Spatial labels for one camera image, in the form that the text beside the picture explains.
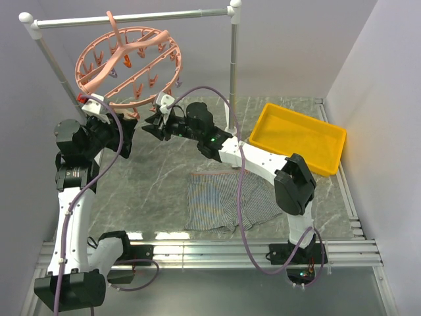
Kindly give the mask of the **pink round clip hanger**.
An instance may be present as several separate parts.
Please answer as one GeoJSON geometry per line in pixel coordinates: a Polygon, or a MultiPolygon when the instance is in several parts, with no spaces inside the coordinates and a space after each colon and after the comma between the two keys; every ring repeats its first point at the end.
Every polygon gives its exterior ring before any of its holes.
{"type": "Polygon", "coordinates": [[[107,17],[112,30],[81,52],[75,81],[82,94],[104,96],[117,113],[138,119],[138,107],[180,83],[182,52],[167,30],[120,28],[111,12],[107,17]]]}

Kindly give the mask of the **grey striped boxer underwear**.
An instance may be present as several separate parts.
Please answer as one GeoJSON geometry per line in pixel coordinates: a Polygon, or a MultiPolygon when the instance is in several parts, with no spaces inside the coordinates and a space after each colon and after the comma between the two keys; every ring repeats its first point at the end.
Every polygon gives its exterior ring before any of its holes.
{"type": "MultiPolygon", "coordinates": [[[[240,172],[191,174],[187,189],[186,230],[233,233],[238,226],[237,189],[240,172]]],[[[249,230],[282,214],[271,184],[246,171],[241,187],[243,228],[249,230]]]]}

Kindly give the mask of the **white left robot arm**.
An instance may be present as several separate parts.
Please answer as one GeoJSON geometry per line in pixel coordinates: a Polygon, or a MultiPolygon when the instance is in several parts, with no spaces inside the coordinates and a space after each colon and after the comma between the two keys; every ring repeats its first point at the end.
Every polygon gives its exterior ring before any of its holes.
{"type": "Polygon", "coordinates": [[[35,295],[54,313],[100,306],[111,267],[132,259],[123,230],[102,234],[92,254],[87,241],[97,181],[105,174],[96,157],[108,148],[128,158],[136,125],[119,114],[105,121],[89,117],[85,124],[66,119],[55,127],[59,222],[46,276],[34,282],[35,295]]]}

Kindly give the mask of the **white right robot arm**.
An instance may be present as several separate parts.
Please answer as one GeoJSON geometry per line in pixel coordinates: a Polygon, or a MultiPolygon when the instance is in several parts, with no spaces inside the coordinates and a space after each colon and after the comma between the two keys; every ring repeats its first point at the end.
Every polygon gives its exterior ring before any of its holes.
{"type": "Polygon", "coordinates": [[[180,117],[173,109],[157,107],[145,121],[142,129],[160,141],[172,136],[195,140],[197,149],[206,158],[229,163],[271,183],[276,203],[286,213],[289,225],[290,256],[285,262],[310,264],[317,259],[325,262],[324,246],[316,245],[321,239],[311,214],[316,181],[300,155],[276,155],[240,141],[214,124],[213,115],[203,102],[189,104],[180,117]]]}

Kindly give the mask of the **black underwear white waistband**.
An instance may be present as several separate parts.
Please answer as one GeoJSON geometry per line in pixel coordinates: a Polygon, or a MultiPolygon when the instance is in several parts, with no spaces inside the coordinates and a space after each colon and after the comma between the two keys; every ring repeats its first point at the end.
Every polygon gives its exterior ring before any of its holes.
{"type": "Polygon", "coordinates": [[[136,118],[126,118],[123,114],[117,114],[117,117],[122,125],[123,131],[123,145],[120,155],[127,159],[132,150],[132,138],[134,136],[138,120],[136,118]]]}

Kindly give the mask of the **yellow plastic tray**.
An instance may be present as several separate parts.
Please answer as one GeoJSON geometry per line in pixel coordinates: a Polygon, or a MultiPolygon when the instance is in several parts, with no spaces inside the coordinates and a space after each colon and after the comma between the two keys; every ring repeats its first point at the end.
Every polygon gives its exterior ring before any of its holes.
{"type": "Polygon", "coordinates": [[[346,135],[342,127],[267,103],[249,143],[278,155],[297,153],[312,172],[332,176],[339,169],[346,135]]]}

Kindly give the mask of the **silver clothes rack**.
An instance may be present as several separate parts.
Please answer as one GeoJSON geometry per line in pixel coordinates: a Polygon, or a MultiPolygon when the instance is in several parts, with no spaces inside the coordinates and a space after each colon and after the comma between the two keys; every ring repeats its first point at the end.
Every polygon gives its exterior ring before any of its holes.
{"type": "Polygon", "coordinates": [[[141,99],[143,85],[137,85],[136,80],[144,74],[150,74],[154,66],[159,62],[170,58],[175,64],[175,73],[171,81],[163,88],[164,92],[170,92],[178,83],[182,70],[182,54],[179,45],[170,37],[167,31],[160,31],[149,27],[119,28],[120,23],[143,22],[154,20],[180,20],[185,18],[201,18],[208,16],[228,16],[231,23],[231,57],[230,57],[230,89],[229,100],[226,105],[235,105],[236,98],[236,59],[237,59],[237,33],[241,20],[241,1],[230,1],[225,9],[197,9],[192,11],[174,11],[166,13],[145,13],[113,15],[108,12],[106,16],[94,16],[87,18],[66,18],[56,20],[36,20],[30,13],[22,12],[18,19],[24,25],[31,38],[37,43],[61,86],[65,90],[70,102],[76,110],[81,109],[76,92],[66,79],[58,62],[43,39],[42,31],[50,28],[64,28],[72,26],[91,26],[108,24],[112,31],[100,36],[89,44],[81,53],[76,62],[75,80],[82,92],[92,94],[96,92],[107,76],[115,69],[118,63],[123,63],[130,68],[132,62],[129,54],[136,52],[140,57],[145,56],[145,50],[149,47],[157,47],[159,56],[130,76],[126,81],[106,93],[106,97],[112,97],[121,92],[125,87],[131,86],[134,93],[134,101],[129,103],[112,103],[112,107],[127,118],[138,119],[137,108],[151,103],[153,96],[141,99]]]}

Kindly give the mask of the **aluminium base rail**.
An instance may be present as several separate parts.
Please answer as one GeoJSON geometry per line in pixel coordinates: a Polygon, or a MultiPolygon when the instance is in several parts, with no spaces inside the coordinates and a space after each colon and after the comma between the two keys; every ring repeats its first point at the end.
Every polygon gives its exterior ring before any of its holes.
{"type": "MultiPolygon", "coordinates": [[[[153,259],[163,269],[249,269],[254,265],[241,240],[134,240],[134,246],[151,245],[153,259]]],[[[383,261],[373,240],[324,242],[328,267],[381,267],[383,261]]]]}

